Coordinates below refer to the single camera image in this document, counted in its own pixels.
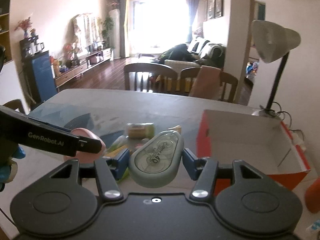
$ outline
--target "kettle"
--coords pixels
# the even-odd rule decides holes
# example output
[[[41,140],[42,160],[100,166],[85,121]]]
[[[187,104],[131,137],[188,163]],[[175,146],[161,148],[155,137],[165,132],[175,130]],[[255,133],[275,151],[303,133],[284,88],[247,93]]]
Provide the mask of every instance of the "kettle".
[[[44,49],[44,43],[43,42],[37,43],[35,44],[35,47],[36,47],[36,53],[42,52],[42,50]]]

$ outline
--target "drawer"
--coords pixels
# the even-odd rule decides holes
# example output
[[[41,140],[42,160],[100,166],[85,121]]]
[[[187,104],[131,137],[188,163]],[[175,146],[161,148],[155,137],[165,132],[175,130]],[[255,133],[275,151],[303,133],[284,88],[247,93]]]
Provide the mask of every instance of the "drawer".
[[[106,54],[108,54],[108,53],[111,53],[111,48],[105,49],[105,50],[103,51],[103,55],[106,55]]]
[[[84,71],[85,69],[88,68],[88,64],[85,63],[79,67],[76,67],[72,72],[73,72],[73,75],[76,76],[78,75],[79,73],[81,73],[82,71]]]
[[[111,58],[111,52],[108,54],[103,55],[103,60],[107,60]]]
[[[79,65],[82,65],[82,64],[85,64],[85,63],[87,63],[87,58],[79,60]]]
[[[62,76],[55,79],[56,86],[62,85],[64,82],[68,81],[70,78],[74,76],[73,70],[69,71],[68,73],[63,74]]]

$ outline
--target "picture frame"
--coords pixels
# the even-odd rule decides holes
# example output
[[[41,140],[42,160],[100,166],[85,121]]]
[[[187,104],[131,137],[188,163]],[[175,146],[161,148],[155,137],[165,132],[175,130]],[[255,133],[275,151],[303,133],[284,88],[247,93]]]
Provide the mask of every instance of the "picture frame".
[[[223,16],[223,0],[215,0],[214,18]]]
[[[215,12],[215,0],[207,0],[207,5],[206,5],[207,20],[214,18],[214,12]]]

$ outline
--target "chair back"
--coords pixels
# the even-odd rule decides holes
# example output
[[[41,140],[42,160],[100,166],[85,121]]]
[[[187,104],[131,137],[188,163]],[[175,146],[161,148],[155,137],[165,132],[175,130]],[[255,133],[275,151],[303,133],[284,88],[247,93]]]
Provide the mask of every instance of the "chair back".
[[[23,109],[22,102],[20,99],[11,100],[11,101],[5,103],[4,106],[7,108],[10,108],[12,110],[19,109],[20,113],[25,114],[25,111]]]
[[[129,73],[134,72],[134,79],[130,79]],[[147,72],[148,76],[141,75],[141,78],[138,80],[138,72]],[[161,78],[156,84],[154,77],[161,75]],[[168,78],[171,78],[171,89],[168,90]],[[130,81],[134,82],[134,91],[137,91],[138,86],[140,91],[146,88],[146,91],[149,90],[159,92],[159,93],[174,93],[176,90],[178,73],[175,72],[171,67],[157,64],[157,63],[131,63],[124,66],[124,86],[125,90],[130,90]]]
[[[222,84],[224,83],[220,101],[224,101],[224,96],[226,93],[227,84],[231,84],[231,90],[230,90],[230,94],[229,94],[229,98],[228,98],[227,102],[233,103],[233,100],[234,100],[235,94],[236,94],[236,90],[237,90],[237,86],[238,86],[238,79],[229,73],[221,71],[220,82]]]
[[[181,70],[180,72],[180,91],[178,92],[179,95],[188,96],[191,90],[191,87],[194,83],[194,79],[197,77],[200,71],[199,67],[190,67]],[[190,78],[190,86],[189,91],[186,92],[186,78]]]

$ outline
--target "gray tabletop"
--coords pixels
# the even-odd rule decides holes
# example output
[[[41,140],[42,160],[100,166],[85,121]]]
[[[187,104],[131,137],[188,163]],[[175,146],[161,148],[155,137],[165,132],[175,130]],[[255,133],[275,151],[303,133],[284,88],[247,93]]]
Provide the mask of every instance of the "gray tabletop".
[[[84,127],[99,137],[121,131],[128,122],[153,122],[156,132],[181,125],[185,147],[196,150],[196,135],[203,110],[251,114],[252,108],[214,100],[167,94],[142,93],[122,90],[71,89],[63,90],[30,113],[30,116],[66,128]],[[23,147],[26,158],[18,160],[18,173],[13,182],[0,194],[0,205],[9,214],[12,198],[63,162],[60,155]],[[181,165],[177,177],[158,192],[189,192],[194,182]],[[84,186],[97,194],[94,179]],[[120,183],[127,192],[155,191],[140,187],[130,177]],[[17,230],[0,217],[0,226],[13,237]]]

